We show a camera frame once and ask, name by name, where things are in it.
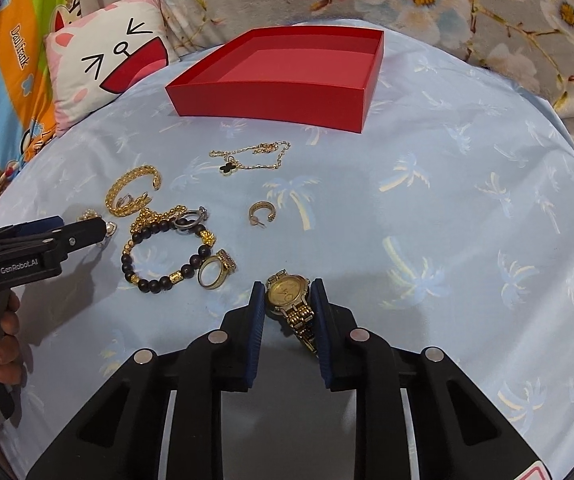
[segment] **gold watch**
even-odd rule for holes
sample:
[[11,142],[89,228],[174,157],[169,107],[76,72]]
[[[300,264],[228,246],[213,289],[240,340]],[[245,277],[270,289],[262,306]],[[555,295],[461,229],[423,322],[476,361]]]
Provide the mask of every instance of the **gold watch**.
[[310,326],[314,311],[307,304],[309,280],[283,269],[270,277],[266,286],[270,309],[284,316],[296,337],[315,354],[316,342]]

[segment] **gold chain necklace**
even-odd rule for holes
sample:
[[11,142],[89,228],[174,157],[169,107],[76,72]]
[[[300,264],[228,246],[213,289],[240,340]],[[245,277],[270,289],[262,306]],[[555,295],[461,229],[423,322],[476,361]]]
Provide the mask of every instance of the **gold chain necklace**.
[[[234,155],[238,153],[248,152],[252,150],[252,153],[256,155],[257,153],[273,153],[282,146],[278,158],[275,164],[255,164],[254,166],[245,166],[239,160],[236,160]],[[220,171],[224,175],[230,175],[235,170],[277,170],[282,164],[282,156],[291,147],[291,144],[286,140],[279,140],[278,142],[261,142],[257,146],[247,146],[246,148],[240,148],[239,150],[232,150],[230,152],[217,152],[212,150],[209,152],[209,156],[221,156],[225,159],[225,165],[220,167]]]

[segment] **black bead bracelet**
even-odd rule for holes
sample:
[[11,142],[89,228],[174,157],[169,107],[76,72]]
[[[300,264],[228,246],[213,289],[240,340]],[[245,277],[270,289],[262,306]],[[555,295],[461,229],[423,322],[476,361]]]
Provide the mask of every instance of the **black bead bracelet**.
[[125,280],[138,286],[141,292],[151,292],[157,294],[161,290],[170,290],[176,283],[182,280],[190,279],[195,276],[196,270],[200,268],[203,261],[211,256],[211,248],[213,247],[216,237],[208,231],[204,225],[195,224],[186,229],[194,233],[198,238],[202,239],[202,245],[198,248],[197,254],[192,254],[189,258],[189,263],[184,264],[179,270],[171,272],[168,276],[161,276],[157,280],[145,280],[138,276],[133,269],[133,258],[131,250],[134,246],[142,243],[142,240],[151,238],[151,235],[169,230],[185,230],[182,227],[189,225],[192,221],[187,218],[170,218],[161,221],[154,221],[149,224],[144,224],[140,229],[134,231],[131,235],[131,240],[125,245],[120,261],[122,263],[122,272],[125,275]]

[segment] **black clover pendant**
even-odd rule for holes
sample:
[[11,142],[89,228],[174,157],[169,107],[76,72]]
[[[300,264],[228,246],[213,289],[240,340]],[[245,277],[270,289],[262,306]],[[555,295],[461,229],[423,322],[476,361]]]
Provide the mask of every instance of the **black clover pendant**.
[[230,174],[232,174],[234,171],[236,170],[236,165],[228,162],[227,164],[225,164],[224,166],[220,167],[220,171],[222,172],[223,175],[225,176],[229,176]]

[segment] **gold ring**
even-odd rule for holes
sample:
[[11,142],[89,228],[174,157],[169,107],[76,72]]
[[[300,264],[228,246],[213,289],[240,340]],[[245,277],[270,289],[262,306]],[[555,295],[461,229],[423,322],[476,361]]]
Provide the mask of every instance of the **gold ring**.
[[268,209],[269,216],[267,216],[267,220],[269,222],[273,222],[276,218],[276,208],[273,206],[271,202],[256,202],[253,206],[249,208],[249,223],[251,225],[261,225],[264,227],[264,224],[259,221],[258,217],[255,215],[255,212],[259,209]]
[[107,192],[107,196],[104,200],[104,204],[112,215],[119,217],[129,216],[137,211],[140,211],[147,204],[149,204],[149,202],[151,202],[151,199],[147,193],[143,193],[141,196],[135,199],[128,194],[126,196],[120,197],[118,202],[116,202],[116,206],[113,206],[113,201],[116,200],[118,193],[123,187],[125,187],[132,180],[136,180],[137,178],[148,174],[154,176],[154,189],[160,189],[162,178],[160,177],[158,170],[153,166],[139,166],[134,168],[133,170],[125,173],[116,181],[115,184],[113,184],[111,189]]
[[[220,273],[218,277],[215,279],[213,283],[204,283],[202,281],[202,271],[212,263],[217,262],[220,265]],[[236,263],[235,261],[227,254],[227,251],[224,249],[219,250],[213,256],[207,258],[202,265],[200,266],[200,270],[198,271],[198,283],[202,288],[206,288],[207,290],[213,290],[214,288],[218,288],[221,286],[227,276],[231,273],[236,271]]]

